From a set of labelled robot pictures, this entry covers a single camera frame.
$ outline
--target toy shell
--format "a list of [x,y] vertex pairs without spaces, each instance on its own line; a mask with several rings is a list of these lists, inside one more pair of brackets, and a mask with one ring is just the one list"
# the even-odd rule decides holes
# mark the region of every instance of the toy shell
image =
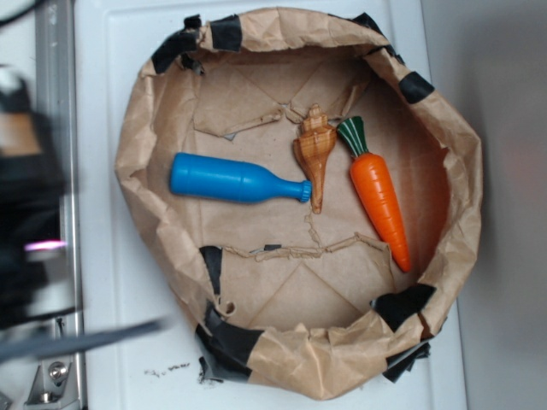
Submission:
[[319,105],[314,104],[302,123],[303,134],[292,143],[298,164],[312,184],[311,206],[320,214],[323,205],[326,160],[336,143],[336,130]]

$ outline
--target black cable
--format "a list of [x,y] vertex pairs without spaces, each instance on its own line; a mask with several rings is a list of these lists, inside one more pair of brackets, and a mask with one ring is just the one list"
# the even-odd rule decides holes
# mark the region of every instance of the black cable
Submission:
[[0,363],[31,356],[40,359],[48,357],[64,356],[76,352],[100,348],[121,340],[141,337],[148,333],[160,331],[168,325],[165,319],[151,320],[113,331],[102,331],[80,336],[67,336],[61,339],[53,339],[41,335],[17,342],[0,343]]
[[35,0],[34,4],[30,4],[29,6],[25,7],[23,10],[18,11],[17,13],[14,13],[7,19],[0,20],[0,27],[7,26],[8,24],[13,23],[14,21],[19,20],[21,17],[27,15],[31,11],[37,9],[42,4],[44,4],[47,0]]

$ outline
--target black duct tape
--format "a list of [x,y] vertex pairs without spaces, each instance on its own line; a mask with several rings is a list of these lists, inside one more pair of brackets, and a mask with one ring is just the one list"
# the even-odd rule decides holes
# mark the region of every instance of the black duct tape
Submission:
[[213,47],[217,50],[239,51],[243,41],[241,22],[238,15],[230,15],[222,20],[211,21]]
[[209,271],[211,284],[215,295],[221,293],[221,268],[222,268],[222,249],[216,246],[203,246],[199,249],[203,260]]
[[264,245],[264,251],[266,252],[269,252],[271,250],[276,250],[276,249],[281,249],[283,248],[282,245],[278,245],[278,244],[275,244],[275,245]]
[[[368,15],[367,13],[363,13],[362,15],[358,15],[355,19],[351,19],[350,21],[353,21],[354,23],[358,24],[359,26],[370,28],[371,30],[374,30],[378,34],[381,34],[382,36],[384,36],[384,33],[379,29],[378,24],[376,24],[376,21],[374,21],[373,18],[370,15]],[[391,44],[383,45],[381,47],[378,47],[378,48],[370,51],[368,54],[373,54],[376,51],[379,51],[379,50],[382,50],[382,49],[386,49],[387,52],[390,54],[390,56],[394,56],[395,58],[397,58],[398,62],[400,62],[401,64],[404,64],[403,58],[399,54],[397,54],[397,52],[395,51],[395,49],[393,48],[393,46]]]
[[390,56],[392,57],[395,57],[397,59],[398,62],[400,62],[401,64],[405,64],[404,63],[404,60],[403,58],[401,57],[401,55],[397,54],[397,52],[395,51],[395,49],[393,48],[393,46],[391,44],[388,44],[388,45],[381,45],[380,47],[376,47],[375,49],[372,49],[368,52],[368,54],[374,54],[380,50],[386,50]]
[[405,350],[387,358],[387,370],[382,373],[385,378],[395,383],[405,371],[412,370],[412,366],[418,359],[429,357],[431,345],[427,340],[417,344],[413,348]]
[[198,28],[202,25],[199,15],[185,19],[185,28],[171,34],[152,55],[156,73],[165,73],[178,56],[197,50]]
[[401,293],[380,296],[370,302],[370,306],[393,331],[397,331],[406,319],[420,312],[427,305],[435,290],[428,284],[417,284]]
[[359,26],[370,28],[371,30],[376,31],[378,34],[381,34],[382,36],[384,35],[384,33],[379,29],[378,24],[376,24],[376,21],[374,21],[373,18],[367,13],[358,15],[355,19],[351,19],[351,21],[353,21],[354,23],[357,23]]
[[416,104],[434,92],[435,87],[416,71],[413,71],[399,81],[399,90],[401,90],[407,103]]
[[263,331],[226,323],[212,305],[207,310],[205,325],[211,335],[201,325],[196,329],[196,339],[203,353],[203,360],[200,360],[203,377],[246,382],[251,374],[247,361]]
[[196,75],[203,74],[203,67],[201,62],[190,58],[190,56],[188,56],[186,53],[182,54],[180,62],[182,63],[182,67],[190,69]]

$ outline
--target toy carrot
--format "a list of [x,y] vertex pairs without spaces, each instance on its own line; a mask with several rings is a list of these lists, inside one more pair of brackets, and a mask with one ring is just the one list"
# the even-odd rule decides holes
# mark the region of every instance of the toy carrot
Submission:
[[350,176],[363,207],[380,238],[390,244],[395,262],[403,272],[408,272],[410,256],[403,217],[384,159],[368,152],[361,117],[343,121],[338,125],[337,131],[355,156]]

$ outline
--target paper bag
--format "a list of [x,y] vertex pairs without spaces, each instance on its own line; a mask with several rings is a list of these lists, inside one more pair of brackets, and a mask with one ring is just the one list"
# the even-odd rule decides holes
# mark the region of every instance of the paper bag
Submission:
[[[398,270],[359,203],[343,143],[326,164],[321,214],[286,198],[249,205],[169,191],[180,151],[302,180],[291,147],[314,103],[334,125],[364,119],[395,185],[411,272]],[[395,380],[428,354],[477,257],[480,141],[367,15],[187,19],[138,75],[115,170],[211,378],[319,400],[382,372]]]

